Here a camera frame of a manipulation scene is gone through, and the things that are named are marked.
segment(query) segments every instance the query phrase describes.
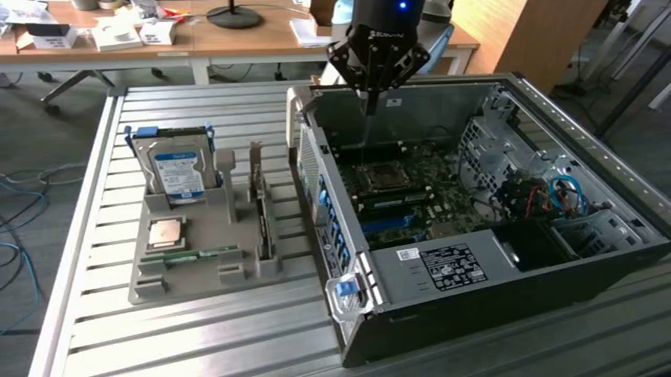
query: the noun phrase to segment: metal table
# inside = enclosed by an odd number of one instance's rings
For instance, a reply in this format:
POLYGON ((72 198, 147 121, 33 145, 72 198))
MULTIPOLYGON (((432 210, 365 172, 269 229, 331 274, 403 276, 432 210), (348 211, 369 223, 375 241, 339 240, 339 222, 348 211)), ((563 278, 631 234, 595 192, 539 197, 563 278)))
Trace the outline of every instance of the metal table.
POLYGON ((287 87, 304 84, 110 93, 29 376, 624 376, 668 366, 669 258, 592 302, 349 370, 340 367, 311 260, 304 278, 269 287, 164 305, 128 303, 144 177, 120 133, 125 125, 200 126, 208 120, 216 146, 236 149, 239 180, 248 172, 248 142, 261 141, 281 217, 279 253, 311 258, 284 144, 287 87))

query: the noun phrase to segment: blue latch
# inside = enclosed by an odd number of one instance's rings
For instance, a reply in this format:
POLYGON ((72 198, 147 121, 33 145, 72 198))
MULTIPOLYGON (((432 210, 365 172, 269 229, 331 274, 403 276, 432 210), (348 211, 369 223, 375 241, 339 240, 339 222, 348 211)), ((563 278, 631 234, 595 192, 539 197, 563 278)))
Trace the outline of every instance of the blue latch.
POLYGON ((359 293, 359 284, 356 281, 343 281, 335 286, 335 292, 340 297, 355 295, 359 293))
POLYGON ((319 205, 323 206, 325 204, 325 196, 327 196, 325 190, 321 190, 319 193, 319 205))
POLYGON ((134 134, 137 137, 156 137, 156 135, 159 135, 159 127, 137 127, 137 132, 134 134))

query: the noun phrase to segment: paper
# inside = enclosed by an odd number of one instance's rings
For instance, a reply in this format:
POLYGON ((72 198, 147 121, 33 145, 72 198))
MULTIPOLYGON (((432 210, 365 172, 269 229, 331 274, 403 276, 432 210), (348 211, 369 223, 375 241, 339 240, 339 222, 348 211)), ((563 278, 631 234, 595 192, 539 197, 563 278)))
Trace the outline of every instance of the paper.
POLYGON ((4 8, 0 4, 0 37, 4 33, 12 28, 12 24, 5 22, 5 19, 9 17, 9 9, 4 8))
POLYGON ((9 13, 5 19, 8 24, 57 24, 42 2, 0 0, 0 8, 9 13))
POLYGON ((303 47, 323 47, 331 43, 331 37, 317 37, 315 25, 311 20, 292 18, 289 20, 291 29, 296 40, 303 47))

